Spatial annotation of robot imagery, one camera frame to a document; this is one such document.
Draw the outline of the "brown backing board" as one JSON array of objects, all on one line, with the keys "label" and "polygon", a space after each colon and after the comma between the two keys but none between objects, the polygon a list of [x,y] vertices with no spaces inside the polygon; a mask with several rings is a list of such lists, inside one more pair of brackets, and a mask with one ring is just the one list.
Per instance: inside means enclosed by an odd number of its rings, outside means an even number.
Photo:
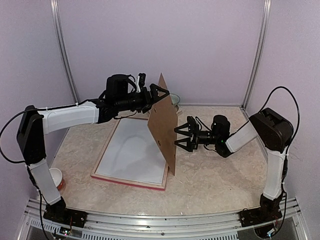
[{"label": "brown backing board", "polygon": [[178,116],[169,95],[152,106],[147,126],[170,172],[175,175],[177,146],[174,142],[177,140],[177,134],[174,128],[178,126]]}]

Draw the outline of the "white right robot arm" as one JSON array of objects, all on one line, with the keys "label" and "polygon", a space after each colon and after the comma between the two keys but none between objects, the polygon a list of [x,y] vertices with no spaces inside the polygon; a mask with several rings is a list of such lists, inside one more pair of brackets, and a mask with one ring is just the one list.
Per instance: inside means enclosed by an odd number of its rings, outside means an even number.
[{"label": "white right robot arm", "polygon": [[293,125],[267,107],[251,115],[234,133],[230,132],[231,123],[224,115],[215,115],[211,127],[203,130],[203,122],[198,117],[188,116],[186,123],[174,128],[182,139],[175,140],[177,147],[193,152],[199,145],[213,145],[213,151],[228,158],[245,145],[259,139],[267,155],[267,175],[265,187],[260,197],[260,207],[256,218],[266,222],[279,207],[284,195],[284,179],[287,171],[288,152],[294,138]]}]

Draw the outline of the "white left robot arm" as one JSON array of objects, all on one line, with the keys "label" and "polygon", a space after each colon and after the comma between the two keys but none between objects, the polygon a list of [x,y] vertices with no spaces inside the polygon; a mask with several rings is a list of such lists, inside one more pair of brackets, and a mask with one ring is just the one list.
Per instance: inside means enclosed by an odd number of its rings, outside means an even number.
[{"label": "white left robot arm", "polygon": [[132,75],[114,74],[107,78],[105,90],[98,98],[52,108],[26,107],[17,131],[17,143],[35,186],[51,206],[49,212],[57,221],[66,222],[70,211],[51,177],[45,136],[75,126],[106,123],[120,112],[146,113],[170,92],[154,83],[146,87],[145,78],[144,73],[137,80]]}]

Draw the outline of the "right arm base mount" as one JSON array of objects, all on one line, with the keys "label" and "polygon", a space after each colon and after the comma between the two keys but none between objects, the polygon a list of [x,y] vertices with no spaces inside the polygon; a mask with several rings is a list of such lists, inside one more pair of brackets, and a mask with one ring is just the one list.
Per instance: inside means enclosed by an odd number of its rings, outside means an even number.
[{"label": "right arm base mount", "polygon": [[241,226],[249,227],[282,218],[280,202],[283,199],[283,195],[281,193],[278,198],[271,200],[262,194],[259,200],[259,207],[245,208],[239,212]]}]

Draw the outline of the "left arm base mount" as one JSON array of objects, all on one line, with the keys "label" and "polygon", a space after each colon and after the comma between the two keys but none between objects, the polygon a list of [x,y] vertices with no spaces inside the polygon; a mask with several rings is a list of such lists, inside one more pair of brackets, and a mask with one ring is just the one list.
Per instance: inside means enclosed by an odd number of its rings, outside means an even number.
[{"label": "left arm base mount", "polygon": [[46,220],[78,228],[84,228],[87,216],[85,211],[67,208],[62,196],[54,204],[47,203],[43,214]]}]

